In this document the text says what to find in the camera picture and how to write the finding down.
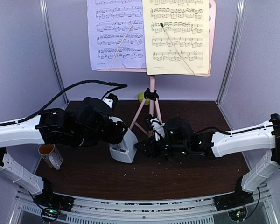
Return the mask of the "grey metronome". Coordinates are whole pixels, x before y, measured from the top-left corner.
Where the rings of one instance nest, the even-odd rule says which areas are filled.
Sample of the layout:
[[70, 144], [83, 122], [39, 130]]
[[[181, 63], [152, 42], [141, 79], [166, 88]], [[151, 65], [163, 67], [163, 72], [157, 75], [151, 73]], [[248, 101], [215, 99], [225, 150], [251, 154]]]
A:
[[123, 125], [123, 138], [118, 144], [109, 144], [110, 155], [114, 160], [117, 160], [122, 163], [132, 163], [137, 152], [135, 144], [138, 143], [136, 135], [131, 131], [125, 123], [117, 117], [111, 116], [112, 120], [116, 125]]

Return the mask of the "pink music stand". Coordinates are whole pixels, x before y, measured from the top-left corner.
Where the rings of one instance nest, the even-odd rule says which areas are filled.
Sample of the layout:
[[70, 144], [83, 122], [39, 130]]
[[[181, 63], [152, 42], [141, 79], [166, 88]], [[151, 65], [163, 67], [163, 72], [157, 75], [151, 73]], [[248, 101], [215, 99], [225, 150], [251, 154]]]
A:
[[[207, 74], [195, 74], [195, 76], [199, 76], [199, 77], [209, 77], [211, 75], [211, 57], [212, 57], [212, 51], [213, 51], [213, 43], [214, 43], [214, 34], [215, 34], [215, 23], [216, 23], [216, 3], [214, 0], [210, 0], [209, 1], [209, 7], [210, 7], [210, 18], [209, 18], [209, 22], [210, 22], [210, 31], [209, 31], [209, 72]], [[100, 72], [142, 72], [142, 73], [146, 73], [146, 69], [129, 69], [129, 68], [116, 68], [116, 69], [99, 69], [97, 71]], [[149, 75], [150, 77], [150, 87], [147, 88], [146, 91], [144, 91], [144, 96], [145, 98], [149, 98], [150, 99], [150, 104], [149, 104], [149, 114], [151, 114], [152, 116], [154, 116], [154, 112], [156, 112], [157, 118], [159, 119], [159, 121], [162, 121], [161, 119], [161, 110], [160, 110], [160, 106], [159, 106], [159, 97], [158, 94], [156, 92], [155, 89], [155, 82], [156, 82], [156, 77], [155, 75]], [[140, 115], [141, 110], [144, 107], [144, 103], [145, 101], [143, 101], [129, 128], [132, 130], [134, 126], [138, 127], [145, 135], [147, 136], [151, 136], [152, 132], [151, 131], [146, 131], [138, 122], [137, 119]]]

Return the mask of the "lavender sheet music paper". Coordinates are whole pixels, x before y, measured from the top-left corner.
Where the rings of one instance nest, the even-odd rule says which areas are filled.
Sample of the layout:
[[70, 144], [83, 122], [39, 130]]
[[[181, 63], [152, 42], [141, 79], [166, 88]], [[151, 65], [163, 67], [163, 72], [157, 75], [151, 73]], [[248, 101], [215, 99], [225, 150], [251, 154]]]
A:
[[93, 70], [146, 67], [140, 0], [89, 0], [87, 21]]

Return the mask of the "yellowed sheet music paper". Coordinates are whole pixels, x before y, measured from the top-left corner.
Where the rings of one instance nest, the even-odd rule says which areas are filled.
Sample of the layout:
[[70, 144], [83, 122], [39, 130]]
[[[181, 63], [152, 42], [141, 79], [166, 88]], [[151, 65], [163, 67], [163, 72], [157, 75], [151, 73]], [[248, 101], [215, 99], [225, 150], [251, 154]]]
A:
[[144, 0], [142, 6], [147, 74], [208, 76], [210, 2]]

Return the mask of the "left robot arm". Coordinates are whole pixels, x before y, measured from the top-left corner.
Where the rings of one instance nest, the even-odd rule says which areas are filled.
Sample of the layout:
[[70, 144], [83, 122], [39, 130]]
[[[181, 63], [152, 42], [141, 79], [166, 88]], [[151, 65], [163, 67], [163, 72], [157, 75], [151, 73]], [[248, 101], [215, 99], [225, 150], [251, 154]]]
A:
[[[74, 112], [61, 108], [47, 108], [67, 90], [87, 83], [108, 85], [112, 89], [101, 99], [86, 97]], [[128, 128], [122, 121], [111, 119], [118, 101], [117, 96], [112, 92], [126, 87], [126, 84], [99, 80], [80, 81], [60, 91], [40, 110], [28, 117], [0, 123], [0, 172], [32, 195], [39, 195], [40, 200], [47, 207], [54, 207], [58, 198], [53, 194], [52, 183], [33, 175], [13, 161], [6, 148], [25, 144], [62, 144], [77, 148], [94, 146], [99, 141], [109, 144], [121, 143]]]

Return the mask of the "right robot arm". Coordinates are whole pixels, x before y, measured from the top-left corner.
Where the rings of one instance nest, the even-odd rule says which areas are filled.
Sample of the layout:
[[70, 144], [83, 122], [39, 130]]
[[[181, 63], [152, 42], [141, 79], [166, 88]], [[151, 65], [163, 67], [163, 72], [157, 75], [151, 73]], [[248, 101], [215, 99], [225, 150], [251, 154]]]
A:
[[234, 206], [240, 206], [262, 182], [280, 169], [280, 115], [277, 113], [261, 124], [231, 131], [210, 126], [195, 132], [190, 122], [180, 117], [161, 123], [148, 115], [145, 121], [154, 136], [136, 143], [135, 148], [148, 158], [163, 155], [167, 159], [206, 161], [264, 149], [264, 157], [249, 173], [239, 178], [239, 188], [230, 195]]

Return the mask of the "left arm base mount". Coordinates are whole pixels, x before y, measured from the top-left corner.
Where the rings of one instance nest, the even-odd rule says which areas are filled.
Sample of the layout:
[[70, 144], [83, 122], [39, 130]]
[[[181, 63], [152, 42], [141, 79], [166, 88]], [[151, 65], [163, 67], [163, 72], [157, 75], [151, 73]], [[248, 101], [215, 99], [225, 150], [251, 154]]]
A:
[[34, 196], [34, 202], [41, 206], [71, 212], [74, 198], [71, 196], [55, 194], [53, 192], [52, 182], [46, 178], [42, 178], [42, 181], [43, 188], [41, 189], [41, 193], [39, 195]]

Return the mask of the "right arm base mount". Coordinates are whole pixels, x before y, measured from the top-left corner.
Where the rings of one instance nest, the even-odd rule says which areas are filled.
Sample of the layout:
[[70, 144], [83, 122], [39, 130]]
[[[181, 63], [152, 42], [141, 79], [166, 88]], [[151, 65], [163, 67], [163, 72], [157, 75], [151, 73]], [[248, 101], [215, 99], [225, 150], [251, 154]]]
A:
[[247, 203], [253, 203], [253, 193], [233, 192], [226, 195], [216, 196], [213, 198], [217, 211], [229, 210], [232, 208], [244, 206]]

